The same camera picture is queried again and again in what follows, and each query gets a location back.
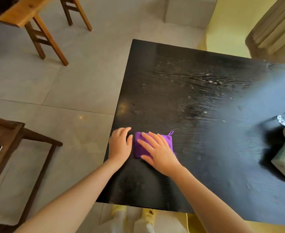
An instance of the person's right arm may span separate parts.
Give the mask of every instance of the person's right arm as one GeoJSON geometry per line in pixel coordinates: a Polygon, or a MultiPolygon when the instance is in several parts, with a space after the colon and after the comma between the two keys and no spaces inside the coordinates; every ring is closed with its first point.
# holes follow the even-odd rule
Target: person's right arm
{"type": "Polygon", "coordinates": [[[149,134],[142,133],[142,136],[151,145],[142,140],[138,140],[138,142],[151,154],[153,159],[146,155],[141,158],[157,171],[172,178],[208,233],[254,233],[233,209],[179,163],[161,135],[149,132],[149,134]]]}

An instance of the person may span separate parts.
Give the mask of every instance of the person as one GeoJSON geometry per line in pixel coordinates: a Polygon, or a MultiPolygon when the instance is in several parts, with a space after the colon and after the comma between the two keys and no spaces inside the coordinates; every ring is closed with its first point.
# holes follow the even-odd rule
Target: person
{"type": "MultiPolygon", "coordinates": [[[[129,157],[133,135],[129,135],[127,140],[126,136],[130,129],[130,127],[119,128],[113,131],[109,139],[108,160],[23,223],[16,233],[76,232],[108,180],[129,157]]],[[[152,158],[149,156],[141,158],[177,184],[208,233],[254,232],[233,209],[179,163],[161,135],[149,132],[142,133],[142,136],[150,144],[142,140],[138,142],[152,158]]],[[[154,232],[154,214],[150,212],[143,211],[143,218],[135,223],[135,233],[154,232]]],[[[110,224],[99,226],[96,232],[118,232],[120,227],[123,227],[124,219],[124,207],[114,206],[114,219],[110,224]]]]}

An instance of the black table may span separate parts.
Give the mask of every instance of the black table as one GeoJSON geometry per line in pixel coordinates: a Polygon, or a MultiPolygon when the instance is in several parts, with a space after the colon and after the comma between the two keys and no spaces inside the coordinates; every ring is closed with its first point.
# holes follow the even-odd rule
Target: black table
{"type": "MultiPolygon", "coordinates": [[[[285,64],[133,40],[111,131],[174,130],[180,163],[243,219],[285,225],[285,177],[270,162],[285,142],[283,112],[285,64]]],[[[98,201],[193,213],[133,154],[98,201]]]]}

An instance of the purple cloth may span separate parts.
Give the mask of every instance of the purple cloth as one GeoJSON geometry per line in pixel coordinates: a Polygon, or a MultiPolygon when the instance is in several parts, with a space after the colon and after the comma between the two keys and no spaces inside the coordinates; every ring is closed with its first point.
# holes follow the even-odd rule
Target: purple cloth
{"type": "MultiPolygon", "coordinates": [[[[167,136],[164,136],[164,139],[167,141],[170,149],[173,151],[173,143],[172,143],[172,137],[171,135],[173,134],[173,131],[171,131],[167,136]]],[[[138,139],[143,140],[145,142],[147,142],[148,144],[150,144],[141,134],[141,132],[135,132],[135,143],[134,143],[134,157],[135,158],[140,158],[142,155],[148,155],[150,157],[152,157],[150,155],[150,153],[148,151],[146,151],[145,148],[143,148],[141,146],[141,144],[138,143],[138,139]]]]}

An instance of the white pants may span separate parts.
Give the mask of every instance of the white pants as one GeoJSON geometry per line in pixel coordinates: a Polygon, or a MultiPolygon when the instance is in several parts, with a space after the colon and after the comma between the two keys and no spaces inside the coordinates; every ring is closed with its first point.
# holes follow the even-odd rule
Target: white pants
{"type": "MultiPolygon", "coordinates": [[[[124,233],[124,219],[126,212],[116,212],[114,218],[94,229],[93,233],[124,233]]],[[[134,225],[134,233],[154,233],[151,223],[145,219],[138,219],[134,225]]]]}

